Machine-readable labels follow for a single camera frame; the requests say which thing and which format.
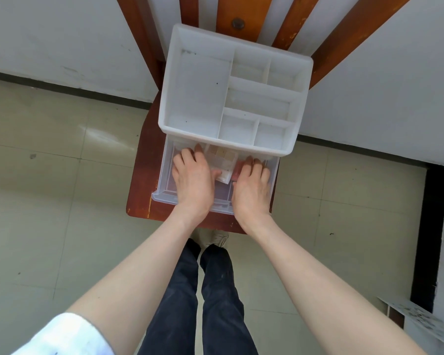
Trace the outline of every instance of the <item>forearm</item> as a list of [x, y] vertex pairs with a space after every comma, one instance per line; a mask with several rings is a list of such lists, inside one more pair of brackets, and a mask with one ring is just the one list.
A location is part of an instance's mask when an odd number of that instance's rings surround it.
[[330, 355], [425, 354], [400, 328], [266, 216], [250, 231]]
[[133, 354], [197, 222], [175, 207], [148, 239], [68, 311], [94, 324], [116, 355]]

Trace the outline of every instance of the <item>tile floor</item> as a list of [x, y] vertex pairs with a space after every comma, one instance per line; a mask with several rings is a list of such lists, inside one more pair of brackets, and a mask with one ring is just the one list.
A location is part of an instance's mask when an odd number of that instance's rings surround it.
[[[125, 213], [145, 114], [0, 81], [0, 355], [159, 226]], [[425, 175], [297, 142], [281, 160], [273, 217], [381, 309], [378, 294], [409, 296]], [[231, 234], [227, 249], [259, 353], [323, 354], [260, 247]], [[198, 328], [197, 354], [201, 339]]]

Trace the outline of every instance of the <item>person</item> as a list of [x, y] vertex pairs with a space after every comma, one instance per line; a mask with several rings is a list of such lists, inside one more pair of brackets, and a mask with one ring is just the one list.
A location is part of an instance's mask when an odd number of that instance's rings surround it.
[[[214, 200], [216, 170], [198, 145], [174, 157], [178, 205], [110, 273], [16, 355], [194, 354], [197, 256], [189, 236]], [[265, 251], [296, 309], [329, 355], [425, 355], [395, 323], [287, 236], [269, 212], [269, 170], [247, 158], [233, 184], [235, 218]], [[243, 322], [226, 236], [201, 255], [205, 355], [257, 354]]]

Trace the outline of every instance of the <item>person's left hand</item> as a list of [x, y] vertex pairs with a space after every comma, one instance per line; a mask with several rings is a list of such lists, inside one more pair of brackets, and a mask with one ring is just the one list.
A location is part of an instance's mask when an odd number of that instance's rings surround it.
[[199, 224], [214, 203], [214, 182], [222, 171], [210, 170], [200, 144], [195, 146], [194, 152], [184, 148], [173, 162], [178, 206]]

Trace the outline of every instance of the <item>storage box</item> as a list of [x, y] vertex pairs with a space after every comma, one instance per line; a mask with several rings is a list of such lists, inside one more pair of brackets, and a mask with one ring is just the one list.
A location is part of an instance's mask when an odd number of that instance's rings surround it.
[[[173, 157], [178, 154], [183, 148], [194, 149], [197, 141], [188, 140], [184, 138], [178, 138], [174, 136], [166, 136], [166, 143], [163, 153], [163, 161], [161, 162], [160, 179], [158, 181], [158, 188], [151, 195], [152, 199], [157, 202], [178, 204], [178, 195], [176, 193], [176, 183], [174, 182], [171, 169], [173, 167]], [[248, 156], [246, 152], [239, 152], [239, 159], [245, 160]], [[278, 171], [279, 157], [264, 156], [264, 155], [254, 155], [261, 160], [266, 161], [266, 167], [270, 169], [270, 196], [273, 193], [273, 186], [275, 177]], [[213, 212], [233, 214], [232, 208], [232, 182], [229, 184], [224, 184], [222, 182], [215, 182], [215, 199], [214, 204], [211, 208]]]
[[166, 134], [285, 156], [296, 142], [313, 60], [177, 24], [161, 92]]

